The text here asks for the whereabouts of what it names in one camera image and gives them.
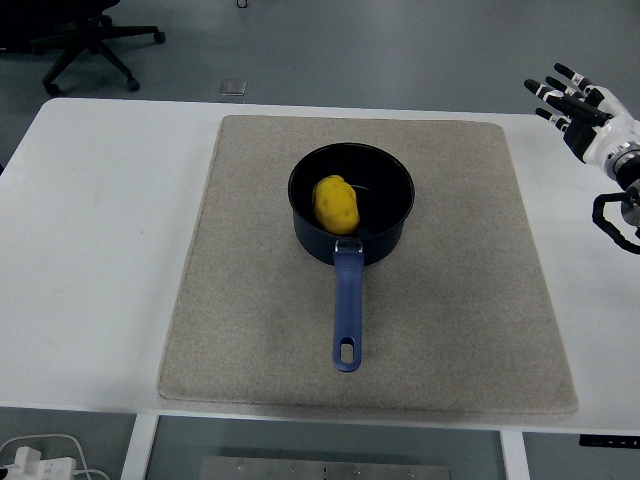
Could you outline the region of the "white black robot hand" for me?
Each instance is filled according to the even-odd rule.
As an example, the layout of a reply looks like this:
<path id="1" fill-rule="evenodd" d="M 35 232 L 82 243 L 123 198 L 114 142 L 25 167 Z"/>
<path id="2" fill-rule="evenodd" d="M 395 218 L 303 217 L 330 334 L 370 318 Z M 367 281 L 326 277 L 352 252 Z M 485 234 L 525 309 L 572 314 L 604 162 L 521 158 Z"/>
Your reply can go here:
<path id="1" fill-rule="evenodd" d="M 639 122 L 610 90 L 561 63 L 554 70 L 560 80 L 527 79 L 524 87 L 547 105 L 536 114 L 561 132 L 579 161 L 604 167 L 616 151 L 639 141 Z"/>

